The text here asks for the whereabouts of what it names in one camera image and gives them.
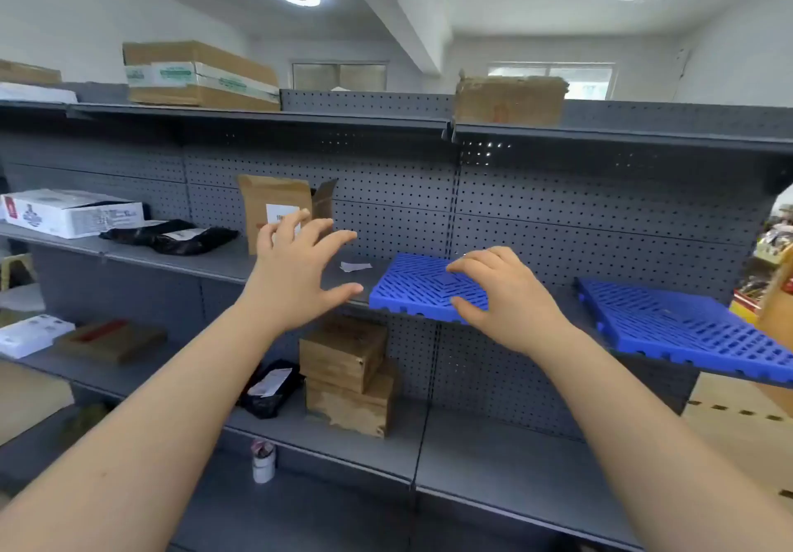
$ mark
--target black plastic bag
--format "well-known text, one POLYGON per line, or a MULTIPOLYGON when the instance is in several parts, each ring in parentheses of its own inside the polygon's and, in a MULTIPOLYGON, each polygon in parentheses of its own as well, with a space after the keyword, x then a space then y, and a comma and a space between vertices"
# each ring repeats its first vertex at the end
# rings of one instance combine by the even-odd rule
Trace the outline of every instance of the black plastic bag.
POLYGON ((267 367, 259 365, 251 378, 248 379, 248 383, 245 384, 245 388, 237 400, 237 405, 248 410, 256 418, 272 419, 278 416, 278 409, 302 384, 303 375, 300 374, 300 367, 293 362, 276 360, 268 364, 267 367), (292 372, 278 387, 274 395, 268 397, 248 395, 248 390, 251 387, 264 379, 267 374, 277 369, 292 369, 292 372))
POLYGON ((157 235, 149 246, 159 254, 199 255, 232 241, 238 234, 231 228, 220 226, 190 228, 157 235))
POLYGON ((140 228, 111 228, 109 231, 101 233, 99 238, 115 241, 116 243, 124 243, 124 245, 151 245, 157 235, 162 235, 166 232, 183 231, 185 228, 193 228, 195 226, 195 224, 181 219, 147 220, 147 222, 160 222, 160 224, 151 224, 140 228))

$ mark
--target person's right hand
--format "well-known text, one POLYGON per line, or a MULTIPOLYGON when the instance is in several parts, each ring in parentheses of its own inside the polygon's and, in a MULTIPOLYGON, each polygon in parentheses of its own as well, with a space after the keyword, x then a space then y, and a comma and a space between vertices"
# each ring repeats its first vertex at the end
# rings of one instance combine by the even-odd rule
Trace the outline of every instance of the person's right hand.
POLYGON ((564 347, 575 331, 547 289, 509 247, 471 251, 446 269, 467 274, 488 294, 487 312, 461 297, 452 297, 451 305, 496 343, 538 361, 564 347))

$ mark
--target blue plastic pallet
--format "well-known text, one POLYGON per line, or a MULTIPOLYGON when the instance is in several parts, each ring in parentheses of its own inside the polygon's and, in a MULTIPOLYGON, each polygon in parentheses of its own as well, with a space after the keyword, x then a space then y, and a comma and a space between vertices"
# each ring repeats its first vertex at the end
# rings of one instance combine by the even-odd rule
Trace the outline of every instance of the blue plastic pallet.
POLYGON ((464 274, 446 271, 449 260, 426 255, 397 254, 369 296, 373 310, 405 312, 444 322, 464 323, 449 299, 460 296, 483 310, 488 296, 464 274))
POLYGON ((583 278, 578 285, 617 351, 793 382, 793 354, 710 297, 583 278))

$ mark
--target paper scrap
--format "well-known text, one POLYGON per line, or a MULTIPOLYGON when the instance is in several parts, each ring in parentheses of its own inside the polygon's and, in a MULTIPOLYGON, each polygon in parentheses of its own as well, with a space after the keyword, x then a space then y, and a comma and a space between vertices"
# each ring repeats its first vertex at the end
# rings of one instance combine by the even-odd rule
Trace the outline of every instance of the paper scrap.
POLYGON ((347 262, 342 262, 342 270, 344 272, 355 272, 356 270, 366 270, 367 268, 371 268, 371 264, 349 264, 347 262))
POLYGON ((292 368, 276 368, 271 370, 265 377, 248 389, 249 396, 270 397, 275 395, 278 388, 284 384, 286 377, 290 376, 292 368))

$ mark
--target white plastic container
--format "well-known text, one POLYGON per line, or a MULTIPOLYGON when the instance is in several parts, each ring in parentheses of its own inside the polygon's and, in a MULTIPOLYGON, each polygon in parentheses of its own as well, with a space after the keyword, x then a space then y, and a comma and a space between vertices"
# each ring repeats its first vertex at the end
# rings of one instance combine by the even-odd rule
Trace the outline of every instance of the white plastic container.
POLYGON ((253 452, 253 480, 264 484, 275 477, 277 448, 272 442, 257 440, 251 446, 253 452))

